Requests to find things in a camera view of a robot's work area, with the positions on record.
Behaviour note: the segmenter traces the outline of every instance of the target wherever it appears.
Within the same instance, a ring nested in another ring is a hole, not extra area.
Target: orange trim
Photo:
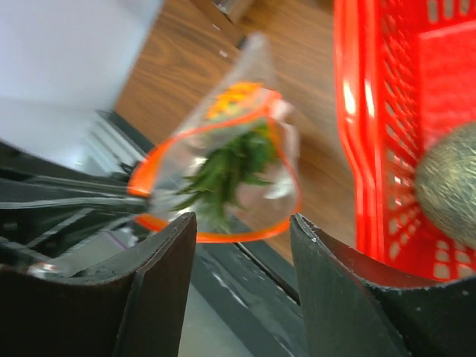
[[[243,115],[240,118],[236,118],[233,120],[228,120],[223,123],[215,123],[207,126],[203,126],[196,129],[191,129],[186,132],[181,132],[174,137],[168,138],[163,144],[156,146],[142,161],[142,163],[136,168],[134,173],[132,174],[131,179],[129,180],[128,185],[128,192],[134,196],[143,196],[148,197],[150,196],[154,183],[155,178],[158,174],[158,169],[160,167],[160,163],[164,154],[167,150],[175,144],[177,141],[183,140],[188,138],[192,135],[196,135],[202,132],[207,132],[210,130],[221,129],[229,126],[236,126],[243,123],[252,122],[256,118],[259,117],[266,117],[268,125],[270,127],[270,136],[273,140],[274,145],[276,146],[277,154],[279,155],[281,161],[283,162],[284,166],[288,170],[289,174],[292,177],[293,182],[295,183],[296,191],[297,191],[297,198],[295,202],[295,206],[292,210],[291,214],[297,213],[302,206],[302,195],[301,189],[298,183],[298,178],[296,176],[296,172],[294,171],[292,165],[289,163],[287,157],[283,154],[283,150],[281,145],[279,144],[279,134],[276,125],[276,120],[271,118],[269,115],[269,108],[271,104],[279,100],[281,98],[281,94],[272,91],[271,95],[269,95],[263,102],[262,106],[246,115]],[[167,222],[162,219],[156,218],[149,213],[141,214],[137,218],[137,222],[140,225],[143,225],[145,228],[150,229],[151,231],[160,231],[165,226],[167,226]],[[248,233],[240,233],[240,234],[217,234],[217,233],[205,233],[205,232],[198,232],[197,233],[197,242],[199,243],[231,243],[231,242],[250,242],[254,240],[266,239],[274,237],[280,233],[283,233],[289,228],[289,219],[283,219],[272,225],[269,228],[261,229],[258,231],[252,231]]]

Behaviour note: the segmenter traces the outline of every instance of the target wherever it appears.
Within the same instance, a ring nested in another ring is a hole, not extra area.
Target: clear plastic bag
[[[300,206],[292,110],[277,91],[266,38],[251,35],[228,76],[134,172],[129,190],[150,195],[152,207],[138,221],[160,230],[194,211],[197,242],[285,231]]]

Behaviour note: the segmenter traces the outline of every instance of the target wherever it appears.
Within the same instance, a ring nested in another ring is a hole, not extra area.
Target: white wall
[[[0,140],[72,160],[93,111],[114,106],[162,2],[0,0]]]

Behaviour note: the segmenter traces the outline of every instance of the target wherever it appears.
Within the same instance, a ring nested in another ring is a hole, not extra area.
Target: melon
[[[449,238],[476,248],[476,122],[459,126],[424,154],[414,185],[426,217]]]

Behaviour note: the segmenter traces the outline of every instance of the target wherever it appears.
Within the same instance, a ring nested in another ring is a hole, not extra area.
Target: wooden table
[[[192,2],[167,0],[115,110],[151,142],[159,144],[222,79],[237,54],[234,45]],[[279,75],[286,95],[296,81],[292,72]],[[297,113],[293,119],[302,140],[302,212],[334,237],[353,245],[350,171],[342,164],[342,157],[336,158],[335,150],[327,145],[327,133],[316,125],[315,118],[310,120]],[[329,120],[335,120],[334,115],[323,123]],[[287,234],[268,243],[291,261]]]

